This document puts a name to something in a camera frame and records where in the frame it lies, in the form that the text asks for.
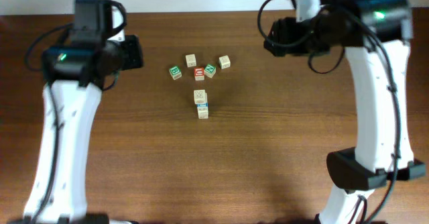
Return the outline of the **wooden block blue side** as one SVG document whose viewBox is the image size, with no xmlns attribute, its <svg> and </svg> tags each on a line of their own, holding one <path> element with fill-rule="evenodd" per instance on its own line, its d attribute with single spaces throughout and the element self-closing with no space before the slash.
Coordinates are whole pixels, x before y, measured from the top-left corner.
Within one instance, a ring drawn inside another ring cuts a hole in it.
<svg viewBox="0 0 429 224">
<path fill-rule="evenodd" d="M 194 90 L 194 103 L 196 105 L 207 103 L 207 93 L 205 90 Z"/>
</svg>

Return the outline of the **blue 5 wooden block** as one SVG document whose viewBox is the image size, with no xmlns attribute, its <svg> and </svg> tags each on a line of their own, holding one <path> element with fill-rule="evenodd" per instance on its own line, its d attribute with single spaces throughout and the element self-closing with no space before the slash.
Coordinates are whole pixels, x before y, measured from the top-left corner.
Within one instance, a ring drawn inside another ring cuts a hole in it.
<svg viewBox="0 0 429 224">
<path fill-rule="evenodd" d="M 208 103 L 197 104 L 197 111 L 208 111 Z"/>
</svg>

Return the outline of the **wooden block number 2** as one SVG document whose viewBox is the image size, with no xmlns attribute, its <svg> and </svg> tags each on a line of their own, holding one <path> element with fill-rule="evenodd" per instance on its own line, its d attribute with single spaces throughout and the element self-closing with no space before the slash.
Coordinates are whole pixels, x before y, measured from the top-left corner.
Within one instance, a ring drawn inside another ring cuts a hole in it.
<svg viewBox="0 0 429 224">
<path fill-rule="evenodd" d="M 198 118 L 199 119 L 208 119 L 208 110 L 198 111 Z"/>
</svg>

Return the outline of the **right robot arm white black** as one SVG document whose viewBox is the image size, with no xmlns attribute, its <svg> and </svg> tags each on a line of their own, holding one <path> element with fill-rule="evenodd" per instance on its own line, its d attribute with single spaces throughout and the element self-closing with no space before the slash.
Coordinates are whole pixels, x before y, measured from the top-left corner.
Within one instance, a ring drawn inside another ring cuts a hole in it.
<svg viewBox="0 0 429 224">
<path fill-rule="evenodd" d="M 326 158 L 333 186 L 316 223 L 373 223 L 368 198 L 377 189 L 423 177 L 407 127 L 406 72 L 413 37 L 408 0 L 290 0 L 295 17 L 263 35 L 274 56 L 313 59 L 342 48 L 353 75 L 358 135 L 354 148 Z"/>
</svg>

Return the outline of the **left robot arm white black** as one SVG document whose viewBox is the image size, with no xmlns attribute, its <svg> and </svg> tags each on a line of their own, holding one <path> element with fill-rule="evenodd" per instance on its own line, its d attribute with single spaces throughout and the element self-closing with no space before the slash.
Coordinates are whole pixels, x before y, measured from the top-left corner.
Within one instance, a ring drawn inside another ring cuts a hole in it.
<svg viewBox="0 0 429 224">
<path fill-rule="evenodd" d="M 74 0 L 74 20 L 44 50 L 44 126 L 38 167 L 22 223 L 114 224 L 89 213 L 85 192 L 90 133 L 108 76 L 141 68 L 139 39 L 125 34 L 127 12 L 113 0 Z"/>
</svg>

